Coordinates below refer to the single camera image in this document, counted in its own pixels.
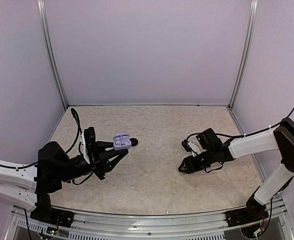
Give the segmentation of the black earbud charging case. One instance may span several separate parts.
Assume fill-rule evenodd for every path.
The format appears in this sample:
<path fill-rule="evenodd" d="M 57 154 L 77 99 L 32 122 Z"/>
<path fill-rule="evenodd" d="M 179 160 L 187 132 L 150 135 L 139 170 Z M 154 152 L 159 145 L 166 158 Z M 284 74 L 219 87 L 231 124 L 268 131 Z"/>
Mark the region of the black earbud charging case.
<path fill-rule="evenodd" d="M 136 139 L 136 138 L 131 138 L 130 141 L 131 141 L 131 146 L 132 146 L 132 147 L 135 147 L 135 146 L 138 145 L 138 139 Z"/>

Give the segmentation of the left aluminium frame post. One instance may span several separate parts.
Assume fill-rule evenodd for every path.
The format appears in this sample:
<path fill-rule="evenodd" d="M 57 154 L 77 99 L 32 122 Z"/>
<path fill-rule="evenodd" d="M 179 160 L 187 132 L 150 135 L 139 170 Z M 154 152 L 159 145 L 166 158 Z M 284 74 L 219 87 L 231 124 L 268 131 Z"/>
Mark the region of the left aluminium frame post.
<path fill-rule="evenodd" d="M 46 49 L 46 53 L 47 53 L 47 57 L 49 61 L 49 66 L 52 72 L 54 84 L 56 86 L 61 105 L 64 110 L 67 110 L 69 105 L 68 105 L 68 101 L 63 89 L 63 85 L 62 85 L 58 68 L 57 68 L 56 59 L 54 56 L 54 51 L 53 51 L 53 46 L 52 46 L 50 31 L 49 31 L 49 24 L 48 24 L 47 15 L 46 15 L 45 1 L 37 0 L 37 8 L 38 8 L 42 35 L 44 38 L 45 49 Z"/>

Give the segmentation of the purple round charging case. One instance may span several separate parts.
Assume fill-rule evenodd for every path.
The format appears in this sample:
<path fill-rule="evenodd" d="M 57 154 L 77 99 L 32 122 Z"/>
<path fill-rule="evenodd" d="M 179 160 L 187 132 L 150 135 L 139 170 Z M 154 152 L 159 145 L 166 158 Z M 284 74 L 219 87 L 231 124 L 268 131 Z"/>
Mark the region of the purple round charging case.
<path fill-rule="evenodd" d="M 116 151 L 130 149 L 132 146 L 132 142 L 130 140 L 130 135 L 125 132 L 119 132 L 113 137 L 113 148 Z"/>

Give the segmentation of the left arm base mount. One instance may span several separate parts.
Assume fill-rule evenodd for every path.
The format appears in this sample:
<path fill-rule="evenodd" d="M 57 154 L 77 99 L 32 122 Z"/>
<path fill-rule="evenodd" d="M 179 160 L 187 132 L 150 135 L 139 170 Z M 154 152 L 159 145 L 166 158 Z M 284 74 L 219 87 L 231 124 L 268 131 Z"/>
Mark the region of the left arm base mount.
<path fill-rule="evenodd" d="M 35 209 L 31 212 L 30 217 L 43 223 L 70 228 L 74 219 L 74 213 L 68 210 L 53 208 L 49 194 L 44 193 L 37 194 Z"/>

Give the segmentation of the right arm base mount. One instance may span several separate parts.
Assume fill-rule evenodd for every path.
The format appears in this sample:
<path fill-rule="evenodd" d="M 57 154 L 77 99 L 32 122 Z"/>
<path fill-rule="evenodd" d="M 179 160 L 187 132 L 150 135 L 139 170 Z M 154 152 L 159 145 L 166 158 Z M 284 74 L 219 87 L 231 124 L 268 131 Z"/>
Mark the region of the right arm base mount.
<path fill-rule="evenodd" d="M 265 204 L 258 203 L 253 196 L 246 202 L 246 206 L 225 213 L 228 227 L 235 227 L 267 219 L 269 217 Z"/>

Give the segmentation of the right aluminium frame post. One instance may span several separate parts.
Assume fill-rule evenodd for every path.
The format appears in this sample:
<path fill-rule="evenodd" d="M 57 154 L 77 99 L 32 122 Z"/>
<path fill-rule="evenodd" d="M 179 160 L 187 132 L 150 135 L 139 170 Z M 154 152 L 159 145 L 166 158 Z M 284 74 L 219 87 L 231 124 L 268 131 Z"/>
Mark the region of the right aluminium frame post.
<path fill-rule="evenodd" d="M 229 109 L 230 111 L 233 110 L 236 104 L 237 97 L 240 92 L 240 87 L 241 83 L 244 77 L 245 69 L 246 69 L 246 64 L 249 58 L 250 54 L 250 49 L 251 49 L 251 43 L 252 43 L 252 38 L 254 35 L 254 28 L 255 28 L 255 22 L 256 22 L 256 17 L 257 17 L 257 11 L 258 11 L 258 0 L 251 0 L 251 5 L 250 5 L 250 12 L 249 12 L 249 19 L 248 19 L 248 24 L 247 24 L 247 30 L 245 34 L 245 42 L 244 42 L 244 47 L 240 59 L 240 65 L 237 71 L 236 75 L 236 81 L 235 85 L 231 94 L 231 99 L 229 102 Z"/>

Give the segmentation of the front aluminium rail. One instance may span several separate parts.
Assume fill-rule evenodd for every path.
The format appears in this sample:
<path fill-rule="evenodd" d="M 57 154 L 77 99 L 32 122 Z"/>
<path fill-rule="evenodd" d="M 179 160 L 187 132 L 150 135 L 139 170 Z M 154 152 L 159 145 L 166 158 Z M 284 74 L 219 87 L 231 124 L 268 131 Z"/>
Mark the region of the front aluminium rail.
<path fill-rule="evenodd" d="M 229 227 L 226 210 L 188 214 L 125 215 L 74 210 L 70 227 L 32 220 L 14 206 L 3 240 L 238 240 L 252 224 Z"/>

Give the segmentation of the aluminium frame post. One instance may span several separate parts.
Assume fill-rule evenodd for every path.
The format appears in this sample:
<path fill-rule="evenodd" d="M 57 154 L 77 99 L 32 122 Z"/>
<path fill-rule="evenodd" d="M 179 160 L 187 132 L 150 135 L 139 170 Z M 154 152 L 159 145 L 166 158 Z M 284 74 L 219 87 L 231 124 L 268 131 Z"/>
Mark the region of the aluminium frame post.
<path fill-rule="evenodd" d="M 56 86 L 61 105 L 64 110 L 67 110 L 69 105 L 68 105 L 68 101 L 63 89 L 63 85 L 62 85 L 58 68 L 57 68 L 56 59 L 54 56 L 54 51 L 53 51 L 53 46 L 52 46 L 50 31 L 49 31 L 49 24 L 48 24 L 47 15 L 46 15 L 45 1 L 37 0 L 37 8 L 38 8 L 42 35 L 44 38 L 45 49 L 46 49 L 46 53 L 47 53 L 47 57 L 49 61 L 49 66 L 52 72 L 54 84 Z"/>
<path fill-rule="evenodd" d="M 245 69 L 246 69 L 246 64 L 249 58 L 250 54 L 250 49 L 251 49 L 251 43 L 252 43 L 252 38 L 254 35 L 254 28 L 255 28 L 255 22 L 256 22 L 256 17 L 257 17 L 257 11 L 258 11 L 258 0 L 251 0 L 251 5 L 250 5 L 250 12 L 249 12 L 249 19 L 248 19 L 248 24 L 247 24 L 247 30 L 245 34 L 245 42 L 244 42 L 244 47 L 240 59 L 240 65 L 237 71 L 236 75 L 236 81 L 235 85 L 231 94 L 231 99 L 229 102 L 229 109 L 230 111 L 233 110 L 236 104 L 237 97 L 240 92 L 240 87 L 241 83 L 244 77 Z"/>

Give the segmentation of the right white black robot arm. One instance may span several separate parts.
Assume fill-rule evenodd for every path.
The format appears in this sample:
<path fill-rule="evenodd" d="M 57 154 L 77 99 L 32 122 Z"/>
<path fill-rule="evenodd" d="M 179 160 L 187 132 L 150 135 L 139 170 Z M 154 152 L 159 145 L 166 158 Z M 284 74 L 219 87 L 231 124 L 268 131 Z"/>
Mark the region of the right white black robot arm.
<path fill-rule="evenodd" d="M 181 173 L 208 173 L 208 168 L 215 163 L 222 166 L 244 156 L 269 151 L 280 152 L 280 163 L 251 195 L 242 211 L 242 217 L 247 222 L 253 222 L 260 216 L 266 204 L 294 178 L 294 122 L 289 117 L 256 133 L 231 136 L 225 142 L 221 141 L 222 134 L 214 132 L 212 128 L 195 134 L 195 137 L 203 151 L 188 139 L 183 140 L 181 145 L 190 155 L 182 160 L 178 168 Z"/>

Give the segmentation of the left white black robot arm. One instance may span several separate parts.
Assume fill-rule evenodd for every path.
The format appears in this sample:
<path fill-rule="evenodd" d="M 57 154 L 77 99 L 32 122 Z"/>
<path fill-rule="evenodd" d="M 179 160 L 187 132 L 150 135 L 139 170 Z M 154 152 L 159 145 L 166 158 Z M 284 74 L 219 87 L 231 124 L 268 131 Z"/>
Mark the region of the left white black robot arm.
<path fill-rule="evenodd" d="M 40 216 L 50 223 L 57 217 L 50 194 L 79 177 L 96 175 L 100 180 L 129 153 L 128 146 L 116 147 L 111 142 L 86 143 L 82 154 L 69 157 L 55 141 L 38 151 L 36 163 L 18 166 L 0 160 L 0 197 Z"/>

